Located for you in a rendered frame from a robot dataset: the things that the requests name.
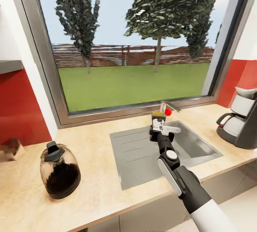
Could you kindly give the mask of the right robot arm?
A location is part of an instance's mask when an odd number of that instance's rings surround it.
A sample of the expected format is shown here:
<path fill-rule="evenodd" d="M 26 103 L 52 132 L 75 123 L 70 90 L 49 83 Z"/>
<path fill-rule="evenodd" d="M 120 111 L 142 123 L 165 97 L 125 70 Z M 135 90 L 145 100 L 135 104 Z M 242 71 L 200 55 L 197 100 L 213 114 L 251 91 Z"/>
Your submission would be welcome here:
<path fill-rule="evenodd" d="M 153 130 L 149 134 L 158 141 L 160 158 L 158 166 L 172 186 L 179 199 L 182 199 L 199 232 L 242 232 L 222 211 L 218 204 L 200 185 L 198 177 L 180 160 L 171 142 L 174 133 L 180 133 L 177 127 L 163 126 L 162 131 Z"/>

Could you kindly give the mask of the bottle of coffee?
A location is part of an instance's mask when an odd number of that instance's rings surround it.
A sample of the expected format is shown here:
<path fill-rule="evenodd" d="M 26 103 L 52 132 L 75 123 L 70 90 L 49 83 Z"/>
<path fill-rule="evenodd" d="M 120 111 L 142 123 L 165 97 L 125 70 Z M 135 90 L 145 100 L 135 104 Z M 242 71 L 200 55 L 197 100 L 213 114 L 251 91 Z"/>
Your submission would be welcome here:
<path fill-rule="evenodd" d="M 166 118 L 164 117 L 164 113 L 153 112 L 153 114 L 151 115 L 151 119 L 152 119 L 153 130 L 162 131 L 163 130 L 162 127 L 164 126 L 164 123 L 166 120 Z M 152 135 L 150 135 L 150 141 L 158 142 L 157 140 L 152 139 Z"/>

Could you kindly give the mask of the electric kettle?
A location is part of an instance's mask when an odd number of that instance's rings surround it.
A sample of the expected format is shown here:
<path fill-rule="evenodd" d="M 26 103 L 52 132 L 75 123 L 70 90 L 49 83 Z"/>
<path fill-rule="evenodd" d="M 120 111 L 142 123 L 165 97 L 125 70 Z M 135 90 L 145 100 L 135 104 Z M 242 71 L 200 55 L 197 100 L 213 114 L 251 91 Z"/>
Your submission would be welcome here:
<path fill-rule="evenodd" d="M 63 144 L 49 142 L 40 157 L 40 175 L 52 199 L 62 199 L 78 187 L 81 173 L 73 153 Z"/>

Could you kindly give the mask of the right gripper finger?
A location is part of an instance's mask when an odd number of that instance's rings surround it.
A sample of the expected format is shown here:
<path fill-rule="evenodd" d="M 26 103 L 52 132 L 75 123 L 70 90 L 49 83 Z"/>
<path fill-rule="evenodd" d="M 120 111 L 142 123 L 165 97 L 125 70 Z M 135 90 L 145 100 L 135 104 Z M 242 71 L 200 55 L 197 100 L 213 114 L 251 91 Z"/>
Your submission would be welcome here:
<path fill-rule="evenodd" d="M 152 135 L 152 133 L 153 133 L 153 127 L 152 127 L 152 125 L 151 125 L 150 127 L 151 127 L 151 128 L 150 128 L 149 134 Z"/>

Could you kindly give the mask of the paper coffee filter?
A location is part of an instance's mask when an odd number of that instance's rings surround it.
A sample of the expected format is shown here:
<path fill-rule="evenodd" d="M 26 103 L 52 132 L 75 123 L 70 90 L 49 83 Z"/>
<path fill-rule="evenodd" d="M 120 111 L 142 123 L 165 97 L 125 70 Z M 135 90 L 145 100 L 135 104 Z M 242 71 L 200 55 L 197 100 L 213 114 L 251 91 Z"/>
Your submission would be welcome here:
<path fill-rule="evenodd" d="M 247 99 L 252 98 L 252 96 L 257 93 L 257 88 L 256 89 L 242 89 L 239 87 L 235 87 L 235 88 L 241 97 L 244 97 Z"/>

